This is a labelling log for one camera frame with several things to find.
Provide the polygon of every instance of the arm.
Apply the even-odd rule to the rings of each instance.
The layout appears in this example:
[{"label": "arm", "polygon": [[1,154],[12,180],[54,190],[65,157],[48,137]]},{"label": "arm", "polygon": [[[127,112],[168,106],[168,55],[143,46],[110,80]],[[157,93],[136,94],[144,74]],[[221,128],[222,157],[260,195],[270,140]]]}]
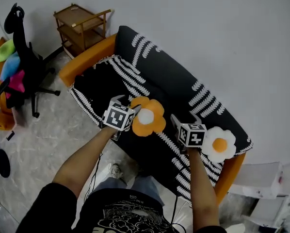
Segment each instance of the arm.
[{"label": "arm", "polygon": [[200,154],[188,149],[190,162],[190,190],[193,206],[193,231],[206,226],[219,226],[216,195],[209,181]]},{"label": "arm", "polygon": [[101,152],[115,132],[116,130],[110,127],[102,129],[63,163],[53,183],[64,185],[78,198]]}]

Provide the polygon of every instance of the office chair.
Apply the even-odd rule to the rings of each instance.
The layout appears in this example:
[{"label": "office chair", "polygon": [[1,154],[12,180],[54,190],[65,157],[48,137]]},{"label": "office chair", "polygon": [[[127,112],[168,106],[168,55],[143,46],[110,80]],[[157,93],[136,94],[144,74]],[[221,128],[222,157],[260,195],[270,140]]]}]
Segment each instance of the office chair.
[{"label": "office chair", "polygon": [[39,117],[39,113],[35,110],[35,95],[37,92],[50,93],[56,96],[60,95],[60,91],[52,91],[40,87],[41,82],[49,74],[54,74],[54,68],[48,68],[43,62],[42,56],[36,56],[32,50],[32,44],[29,47],[25,41],[24,27],[23,27],[24,11],[20,6],[15,3],[9,12],[5,23],[4,29],[6,33],[14,33],[13,40],[16,51],[20,57],[20,65],[15,75],[24,73],[22,84],[24,91],[19,91],[14,88],[13,77],[7,78],[0,84],[0,94],[6,92],[7,108],[19,108],[24,104],[24,100],[31,98],[32,101],[32,115],[35,118]]}]

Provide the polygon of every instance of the green cushion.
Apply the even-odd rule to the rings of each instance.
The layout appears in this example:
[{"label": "green cushion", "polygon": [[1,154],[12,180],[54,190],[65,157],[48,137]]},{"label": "green cushion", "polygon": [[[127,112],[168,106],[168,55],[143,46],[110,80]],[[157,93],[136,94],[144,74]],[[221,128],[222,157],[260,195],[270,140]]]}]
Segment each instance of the green cushion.
[{"label": "green cushion", "polygon": [[0,62],[7,60],[7,58],[16,51],[14,41],[10,39],[0,46]]}]

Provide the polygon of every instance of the black round stool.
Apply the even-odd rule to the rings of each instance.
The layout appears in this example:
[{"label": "black round stool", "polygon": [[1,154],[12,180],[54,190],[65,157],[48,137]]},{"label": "black round stool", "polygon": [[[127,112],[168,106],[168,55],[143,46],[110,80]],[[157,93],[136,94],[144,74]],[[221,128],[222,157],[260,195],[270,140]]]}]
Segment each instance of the black round stool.
[{"label": "black round stool", "polygon": [[8,178],[10,175],[9,159],[4,150],[0,149],[0,175],[4,178]]}]

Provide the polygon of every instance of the chair armrest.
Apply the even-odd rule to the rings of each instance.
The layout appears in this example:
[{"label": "chair armrest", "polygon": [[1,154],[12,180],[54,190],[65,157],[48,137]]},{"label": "chair armrest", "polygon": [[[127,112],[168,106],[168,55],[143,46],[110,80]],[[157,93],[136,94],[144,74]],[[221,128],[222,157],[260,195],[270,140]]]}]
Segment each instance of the chair armrest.
[{"label": "chair armrest", "polygon": [[3,81],[0,84],[0,95],[7,89],[9,82],[10,82],[10,78],[7,78],[7,79],[5,79],[5,81]]},{"label": "chair armrest", "polygon": [[214,187],[218,204],[220,204],[220,202],[223,200],[235,178],[237,177],[245,155],[246,153],[238,155],[232,159],[225,160],[223,170],[219,176],[219,180]]},{"label": "chair armrest", "polygon": [[61,71],[59,76],[64,84],[69,87],[74,83],[75,77],[81,75],[88,67],[99,60],[114,54],[116,34],[100,41],[85,52],[71,60]]}]

